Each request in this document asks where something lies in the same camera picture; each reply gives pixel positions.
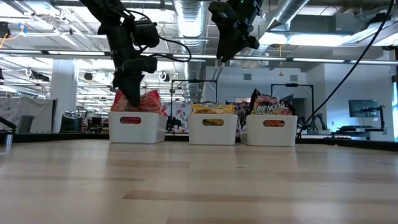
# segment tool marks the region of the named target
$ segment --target column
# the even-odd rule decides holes
[[[54,59],[52,67],[50,99],[57,100],[53,133],[61,128],[62,115],[66,111],[75,111],[79,69],[73,60]]]

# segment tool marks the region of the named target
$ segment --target food package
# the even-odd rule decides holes
[[[293,94],[279,99],[276,96],[261,94],[254,90],[249,105],[249,114],[295,115],[292,106]]]
[[[192,105],[193,114],[234,114],[234,105],[217,105],[214,103],[197,103]],[[222,126],[222,119],[204,119],[205,126]]]
[[[111,111],[152,112],[160,114],[159,91],[152,90],[141,95],[139,106],[133,107],[122,91],[118,90],[116,92]]]
[[[234,114],[234,105],[197,103],[192,105],[193,114]]]

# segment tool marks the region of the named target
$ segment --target ceiling pipe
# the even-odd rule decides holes
[[[191,37],[193,40],[181,40],[193,54],[202,54],[205,42],[200,40],[205,35],[207,3],[203,1],[175,0],[175,11],[177,13],[178,31],[182,37]],[[186,79],[204,80],[206,69],[201,62],[188,62],[184,65]],[[192,101],[200,101],[203,85],[188,84],[188,94],[195,96]]]
[[[290,23],[309,1],[310,0],[279,0],[278,7],[274,12],[274,17],[266,21],[266,29],[263,35],[275,27]],[[260,47],[257,50],[251,50],[248,56],[258,57],[266,52],[269,44],[262,44],[261,39],[262,38],[259,37]],[[252,64],[253,62],[243,62],[241,63],[241,68],[250,68]]]

